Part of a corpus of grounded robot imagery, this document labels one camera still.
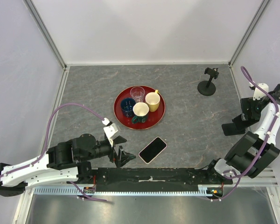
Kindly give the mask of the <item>black folding phone stand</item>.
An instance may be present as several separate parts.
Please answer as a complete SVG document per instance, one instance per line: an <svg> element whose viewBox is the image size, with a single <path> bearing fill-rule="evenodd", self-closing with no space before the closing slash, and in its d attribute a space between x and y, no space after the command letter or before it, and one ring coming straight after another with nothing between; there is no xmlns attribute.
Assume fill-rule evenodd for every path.
<svg viewBox="0 0 280 224"><path fill-rule="evenodd" d="M234 123L222 124L222 130L225 136L245 134L245 129L238 130Z"/></svg>

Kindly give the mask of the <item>phone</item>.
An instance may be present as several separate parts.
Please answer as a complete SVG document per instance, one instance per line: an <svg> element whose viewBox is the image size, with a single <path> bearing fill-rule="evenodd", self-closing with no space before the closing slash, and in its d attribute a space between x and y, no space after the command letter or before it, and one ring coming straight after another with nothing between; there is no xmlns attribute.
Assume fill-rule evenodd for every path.
<svg viewBox="0 0 280 224"><path fill-rule="evenodd" d="M154 138L140 152L139 157L146 163L151 163L161 152L167 148L167 143L160 137Z"/></svg>
<svg viewBox="0 0 280 224"><path fill-rule="evenodd" d="M243 114L240 114L238 116L236 116L233 120L232 120L235 130L237 132L242 132L244 131L246 128L250 127L251 125L255 124L256 120L255 119L248 119L245 120L243 117Z"/></svg>

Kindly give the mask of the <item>round base phone holder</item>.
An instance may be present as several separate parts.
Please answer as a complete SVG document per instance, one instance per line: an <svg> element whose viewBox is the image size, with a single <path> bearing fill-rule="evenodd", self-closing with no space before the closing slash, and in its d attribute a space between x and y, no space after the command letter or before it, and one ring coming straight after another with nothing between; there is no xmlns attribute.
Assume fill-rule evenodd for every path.
<svg viewBox="0 0 280 224"><path fill-rule="evenodd" d="M200 94L204 96L211 96L216 91L216 86L212 83L212 80L218 78L219 75L218 68L207 67L204 71L204 74L209 75L210 78L208 81L205 80L201 81L197 86L197 90Z"/></svg>

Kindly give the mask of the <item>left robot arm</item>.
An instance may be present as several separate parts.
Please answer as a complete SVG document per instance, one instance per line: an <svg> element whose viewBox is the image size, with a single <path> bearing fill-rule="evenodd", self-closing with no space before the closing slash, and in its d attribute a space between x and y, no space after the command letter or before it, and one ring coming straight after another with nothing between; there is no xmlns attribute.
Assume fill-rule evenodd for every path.
<svg viewBox="0 0 280 224"><path fill-rule="evenodd" d="M94 183L91 160L107 156L117 168L135 159L122 147L115 151L107 138L98 141L89 133L49 148L37 156L17 165L0 163L0 195L17 196L39 185L66 182Z"/></svg>

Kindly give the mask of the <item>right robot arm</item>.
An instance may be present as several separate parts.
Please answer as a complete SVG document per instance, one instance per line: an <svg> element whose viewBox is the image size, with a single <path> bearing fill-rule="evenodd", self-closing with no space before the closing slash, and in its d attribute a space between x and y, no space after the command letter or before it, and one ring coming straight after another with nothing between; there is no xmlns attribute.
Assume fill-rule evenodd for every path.
<svg viewBox="0 0 280 224"><path fill-rule="evenodd" d="M256 177L280 154L276 136L280 127L280 84L267 95L253 87L254 96L240 100L242 113L223 124L226 136L242 134L227 155L213 160L204 172L208 183L232 183L241 174Z"/></svg>

